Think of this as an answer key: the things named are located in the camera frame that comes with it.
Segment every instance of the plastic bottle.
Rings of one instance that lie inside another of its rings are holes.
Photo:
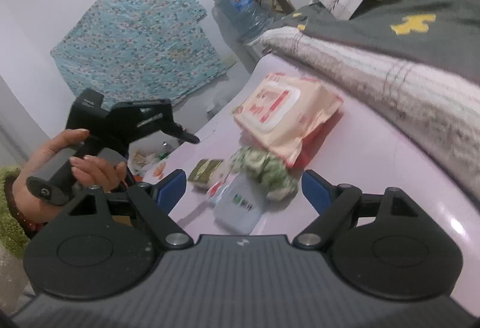
[[[273,22],[255,0],[216,0],[215,6],[238,31],[240,41],[259,36]]]

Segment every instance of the pink table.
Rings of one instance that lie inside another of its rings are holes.
[[[231,110],[270,72],[315,75],[301,65],[267,55],[242,91],[198,131],[201,143],[183,144],[172,153],[165,174],[181,168],[188,175],[202,158],[229,158],[241,146],[241,130],[233,121]],[[480,217],[474,206],[408,138],[338,87],[325,85],[345,100],[343,115],[307,168],[332,184],[351,183],[366,193],[383,193],[390,186],[402,188],[462,249],[464,267],[452,296],[469,312],[480,315]],[[145,181],[156,183],[157,178],[147,175]],[[194,239],[200,234],[227,234],[215,224],[205,196],[190,184],[170,217]],[[286,234],[291,240],[316,217],[317,213],[299,191],[284,210],[266,213],[252,234]]]

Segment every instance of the round pad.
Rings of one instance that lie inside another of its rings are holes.
[[[366,293],[413,301],[449,294],[462,270],[457,245],[432,221],[377,218],[332,246],[340,275]]]
[[[147,236],[111,217],[94,217],[60,218],[32,239],[23,265],[37,290],[63,299],[98,299],[136,285],[150,272],[155,256]]]

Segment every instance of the white plastic container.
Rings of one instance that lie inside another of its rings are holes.
[[[215,220],[235,235],[249,235],[268,205],[263,189],[244,173],[222,186],[211,202],[217,202]]]

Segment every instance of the food package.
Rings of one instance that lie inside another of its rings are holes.
[[[292,167],[343,100],[317,79],[270,73],[234,112],[237,124]]]
[[[214,205],[215,221],[235,235],[250,234],[268,206],[265,191],[244,173],[218,182],[208,196]]]
[[[202,159],[188,176],[188,181],[195,186],[208,190],[216,182],[225,179],[230,171],[227,161],[220,159]]]
[[[133,173],[135,181],[139,182],[143,180],[143,177],[152,168],[153,176],[162,179],[164,177],[163,171],[167,165],[166,158],[173,151],[170,144],[164,142],[163,151],[160,153],[145,153],[142,150],[135,150],[130,156],[128,161],[128,167]]]
[[[292,178],[285,164],[267,150],[246,146],[230,159],[232,173],[244,172],[266,191],[269,201],[281,201],[297,192],[297,180]]]

